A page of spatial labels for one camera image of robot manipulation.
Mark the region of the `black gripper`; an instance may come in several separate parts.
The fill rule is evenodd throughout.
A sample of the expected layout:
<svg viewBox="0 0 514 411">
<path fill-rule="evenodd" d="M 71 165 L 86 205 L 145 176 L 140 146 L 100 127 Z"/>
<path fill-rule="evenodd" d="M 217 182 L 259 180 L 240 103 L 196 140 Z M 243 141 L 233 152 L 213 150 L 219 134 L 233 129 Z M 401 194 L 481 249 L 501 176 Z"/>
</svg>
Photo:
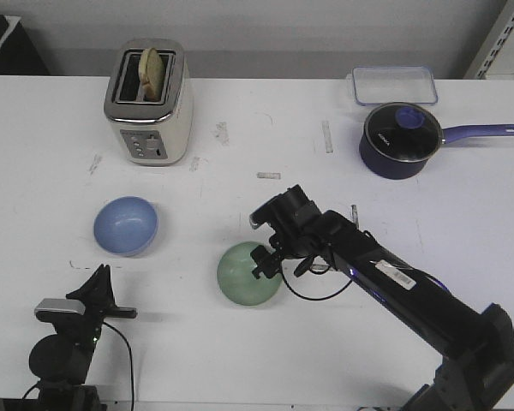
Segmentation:
<svg viewBox="0 0 514 411">
<path fill-rule="evenodd" d="M 136 308 L 117 305 L 109 265 L 101 264 L 77 290 L 67 293 L 65 298 L 68 301 L 80 302 L 84 307 L 81 336 L 84 343 L 96 343 L 100 339 L 107 318 L 137 317 Z"/>
<path fill-rule="evenodd" d="M 250 252 L 256 264 L 252 270 L 256 279 L 262 276 L 272 279 L 278 274 L 278 262 L 274 259 L 305 259 L 317 256 L 319 251 L 320 243 L 308 229 L 322 213 L 301 186 L 288 188 L 272 199 L 275 199 L 278 218 L 274 235 L 269 239 L 274 253 L 270 253 L 263 245 Z"/>
</svg>

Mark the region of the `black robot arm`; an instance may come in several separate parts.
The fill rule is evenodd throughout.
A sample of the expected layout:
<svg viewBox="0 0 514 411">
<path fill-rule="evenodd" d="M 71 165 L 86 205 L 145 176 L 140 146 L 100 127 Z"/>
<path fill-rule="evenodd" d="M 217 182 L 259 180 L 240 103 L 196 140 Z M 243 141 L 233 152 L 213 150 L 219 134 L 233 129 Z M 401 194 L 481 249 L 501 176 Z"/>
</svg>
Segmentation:
<svg viewBox="0 0 514 411">
<path fill-rule="evenodd" d="M 249 220 L 255 229 L 267 223 L 274 231 L 272 253 L 258 246 L 250 254 L 255 277 L 274 277 L 286 259 L 299 260 L 301 275 L 321 257 L 442 355 L 433 383 L 403 409 L 491 410 L 514 385 L 514 330 L 500 305 L 476 312 L 349 219 L 320 211 L 298 185 L 268 200 Z"/>
<path fill-rule="evenodd" d="M 106 410 L 87 374 L 102 328 L 116 328 L 107 318 L 135 319 L 137 310 L 116 304 L 111 267 L 100 265 L 77 290 L 63 298 L 44 298 L 34 315 L 55 332 L 38 341 L 29 355 L 29 369 L 39 381 L 37 410 Z"/>
</svg>

